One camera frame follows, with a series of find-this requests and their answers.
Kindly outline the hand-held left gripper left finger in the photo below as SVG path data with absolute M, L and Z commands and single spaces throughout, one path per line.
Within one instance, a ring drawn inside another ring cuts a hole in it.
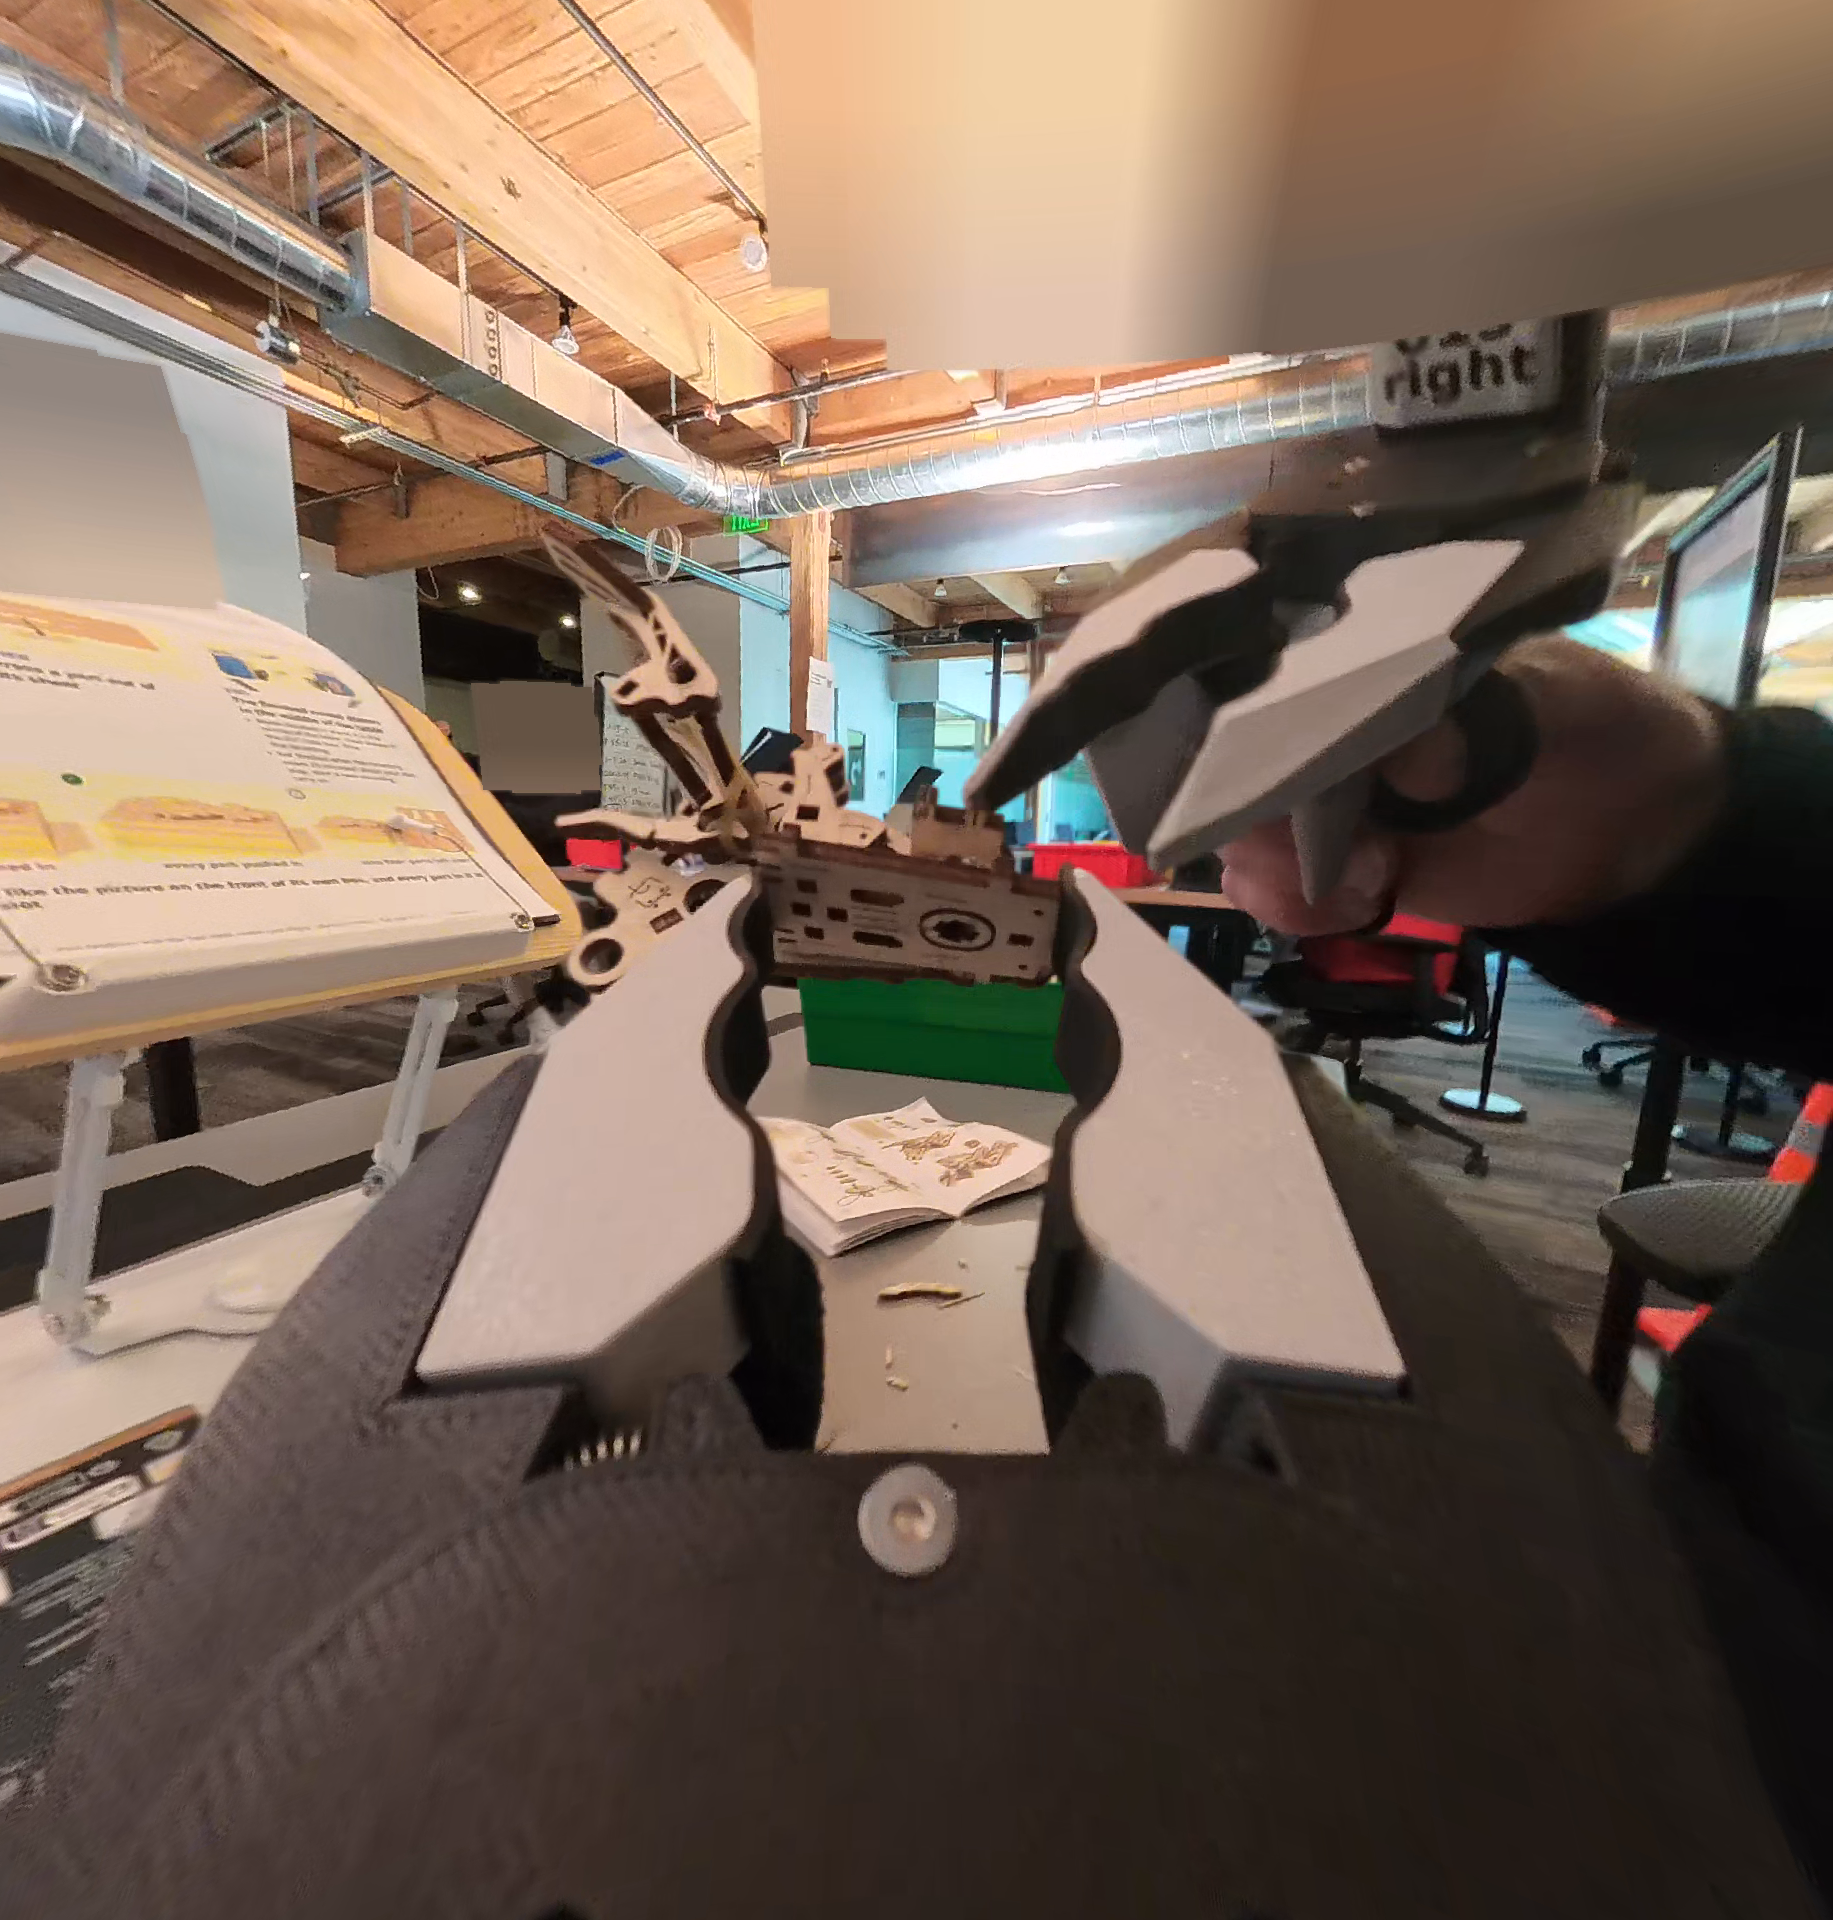
M 545 1044 L 414 1364 L 429 1390 L 566 1385 L 600 1431 L 727 1379 L 811 1450 L 824 1306 L 747 1110 L 770 1048 L 770 919 L 729 878 Z

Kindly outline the black cardboard box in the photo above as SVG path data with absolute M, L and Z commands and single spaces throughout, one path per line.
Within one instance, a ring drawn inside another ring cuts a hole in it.
M 182 1405 L 0 1484 L 0 1811 L 38 1781 L 132 1534 L 199 1422 Z

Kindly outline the person's right forearm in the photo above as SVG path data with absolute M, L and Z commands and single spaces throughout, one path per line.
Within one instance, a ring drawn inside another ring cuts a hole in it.
M 1666 876 L 1490 934 L 1623 1018 L 1833 1084 L 1833 721 L 1752 708 L 1722 738 L 1722 805 Z

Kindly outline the wooden buggy model assembly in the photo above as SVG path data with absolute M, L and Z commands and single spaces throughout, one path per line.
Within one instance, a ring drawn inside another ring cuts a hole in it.
M 751 773 L 719 721 L 719 689 L 663 599 L 573 540 L 543 534 L 551 562 L 637 646 L 614 712 L 674 779 L 661 814 L 594 807 L 564 833 L 622 844 L 562 970 L 600 994 L 706 900 L 747 880 L 766 902 L 785 977 L 917 977 L 1035 986 L 1050 973 L 1058 893 L 1020 876 L 998 818 L 938 803 L 919 786 L 889 820 L 848 803 L 839 747 L 800 743 Z

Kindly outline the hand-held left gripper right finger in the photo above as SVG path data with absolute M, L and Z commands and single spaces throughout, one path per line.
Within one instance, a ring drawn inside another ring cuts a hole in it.
M 1086 872 L 1062 878 L 1054 1428 L 1101 1377 L 1213 1452 L 1262 1385 L 1393 1400 L 1408 1368 L 1273 1037 Z

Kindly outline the person's right hand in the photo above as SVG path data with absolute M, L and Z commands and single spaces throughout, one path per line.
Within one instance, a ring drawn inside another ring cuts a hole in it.
M 1222 893 L 1290 934 L 1350 932 L 1385 910 L 1462 927 L 1583 919 L 1666 876 L 1724 794 L 1718 712 L 1677 684 L 1559 635 L 1501 659 L 1537 756 L 1516 790 L 1443 833 L 1363 824 L 1320 899 L 1305 899 L 1292 829 L 1269 822 L 1220 848 Z

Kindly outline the red office chair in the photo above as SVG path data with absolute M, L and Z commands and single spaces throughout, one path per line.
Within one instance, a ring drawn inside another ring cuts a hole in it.
M 1490 1100 L 1507 985 L 1492 983 L 1490 953 L 1479 936 L 1452 923 L 1396 915 L 1379 930 L 1297 940 L 1290 953 L 1264 968 L 1256 990 L 1277 1011 L 1290 1052 L 1335 1059 L 1348 1100 L 1389 1115 L 1396 1130 L 1451 1142 L 1471 1179 L 1490 1170 L 1482 1140 L 1449 1117 L 1449 1112 L 1486 1119 L 1522 1115 L 1512 1100 L 1499 1108 Z M 1479 1086 L 1447 1091 L 1426 1110 L 1365 1074 L 1365 1043 L 1415 1039 L 1480 1046 Z

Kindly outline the grey mesh office chair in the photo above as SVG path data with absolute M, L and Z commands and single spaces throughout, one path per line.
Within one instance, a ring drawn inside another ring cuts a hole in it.
M 1802 1186 L 1772 1179 L 1632 1186 L 1604 1201 L 1608 1267 L 1589 1383 L 1615 1413 L 1639 1345 L 1668 1357 L 1785 1224 Z

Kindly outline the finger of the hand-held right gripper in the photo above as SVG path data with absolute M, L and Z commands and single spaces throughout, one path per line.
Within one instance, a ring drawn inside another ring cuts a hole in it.
M 1443 540 L 1355 566 L 1323 631 L 1215 706 L 1148 831 L 1172 865 L 1312 803 L 1434 725 L 1497 654 L 1456 641 L 1516 568 L 1525 540 Z
M 1183 551 L 1076 622 L 964 803 L 996 809 L 1082 755 L 1119 841 L 1148 852 L 1211 717 L 1260 684 L 1264 570 L 1237 547 Z

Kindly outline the large open instruction manual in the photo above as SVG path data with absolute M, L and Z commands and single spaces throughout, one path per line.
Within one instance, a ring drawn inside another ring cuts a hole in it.
M 375 684 L 233 607 L 0 588 L 0 983 L 519 951 L 527 882 Z

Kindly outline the orange-red plastic item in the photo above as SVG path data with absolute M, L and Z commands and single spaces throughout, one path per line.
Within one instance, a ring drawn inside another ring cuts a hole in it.
M 1825 1134 L 1833 1121 L 1833 1086 L 1817 1082 L 1802 1099 L 1783 1143 L 1776 1149 L 1767 1172 L 1755 1183 L 1703 1181 L 1692 1183 L 1696 1198 L 1718 1201 L 1718 1216 L 1735 1222 L 1718 1226 L 1712 1254 L 1681 1254 L 1673 1267 L 1679 1280 L 1654 1276 L 1664 1289 L 1688 1299 L 1690 1306 L 1645 1306 L 1638 1312 L 1638 1336 L 1658 1353 L 1671 1353 L 1690 1330 L 1711 1312 L 1739 1271 L 1735 1258 L 1746 1265 L 1767 1237 L 1780 1226 L 1798 1186 L 1813 1172 Z

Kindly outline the small instruction booklet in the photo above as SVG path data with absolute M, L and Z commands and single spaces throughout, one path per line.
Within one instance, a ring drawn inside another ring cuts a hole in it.
M 903 1228 L 957 1220 L 1047 1183 L 1050 1149 L 927 1099 L 831 1125 L 760 1115 L 788 1233 L 818 1258 Z

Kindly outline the green box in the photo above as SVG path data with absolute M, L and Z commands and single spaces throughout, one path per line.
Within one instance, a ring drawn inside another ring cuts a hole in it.
M 1067 1091 L 1054 1056 L 1058 983 L 803 977 L 798 994 L 815 1065 Z

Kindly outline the silver ventilation duct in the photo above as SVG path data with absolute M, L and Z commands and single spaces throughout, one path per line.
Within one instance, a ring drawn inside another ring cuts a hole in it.
M 628 467 L 643 484 L 708 510 L 781 517 L 1342 433 L 1381 414 L 1393 371 L 1391 349 L 1264 356 L 1252 368 L 1050 398 L 779 467 L 734 467 L 676 441 L 586 364 L 379 235 L 356 227 L 328 239 L 164 141 L 128 108 L 1 44 L 0 147 L 57 162 L 310 302 L 328 334 L 426 388 L 571 459 Z

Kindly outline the computer monitor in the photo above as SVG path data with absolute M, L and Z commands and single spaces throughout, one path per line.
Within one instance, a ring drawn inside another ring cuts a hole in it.
M 1763 669 L 1800 439 L 1776 433 L 1666 541 L 1653 667 L 1729 710 L 1752 704 Z

